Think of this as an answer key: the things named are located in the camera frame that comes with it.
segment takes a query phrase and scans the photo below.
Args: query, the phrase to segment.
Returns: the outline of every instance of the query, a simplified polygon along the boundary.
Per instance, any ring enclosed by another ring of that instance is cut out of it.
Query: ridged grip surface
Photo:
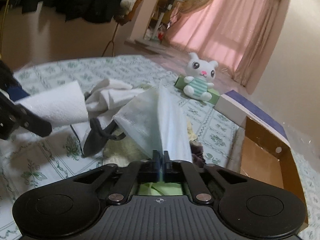
[[[70,240],[245,240],[225,227],[213,209],[187,196],[133,196],[109,207],[87,231]],[[297,240],[291,236],[287,240]]]

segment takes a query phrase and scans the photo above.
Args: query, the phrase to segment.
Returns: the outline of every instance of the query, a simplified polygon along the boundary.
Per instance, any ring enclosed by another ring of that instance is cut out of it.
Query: green box
[[[181,90],[184,89],[184,87],[187,85],[187,83],[184,82],[185,76],[180,75],[174,84],[176,88],[179,88]],[[208,101],[209,103],[215,105],[220,97],[220,94],[217,90],[209,89],[208,92],[212,95],[212,98]]]

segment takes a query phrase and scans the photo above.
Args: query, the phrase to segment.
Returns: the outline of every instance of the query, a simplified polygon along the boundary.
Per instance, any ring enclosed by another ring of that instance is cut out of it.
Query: pink curtain
[[[219,70],[246,85],[259,61],[280,0],[213,0],[205,9],[180,15],[166,39],[180,50],[216,60]]]

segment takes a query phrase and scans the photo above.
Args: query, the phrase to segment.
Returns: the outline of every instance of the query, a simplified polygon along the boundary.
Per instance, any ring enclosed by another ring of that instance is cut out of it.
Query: white box
[[[245,128],[246,117],[251,117],[277,136],[286,145],[290,146],[282,125],[234,90],[221,95],[215,104],[214,109],[242,128]]]

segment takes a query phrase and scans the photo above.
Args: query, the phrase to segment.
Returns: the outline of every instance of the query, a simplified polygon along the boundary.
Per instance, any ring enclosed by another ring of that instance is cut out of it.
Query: crosshair marking
[[[163,201],[165,201],[163,198],[157,198],[156,201],[161,204]]]

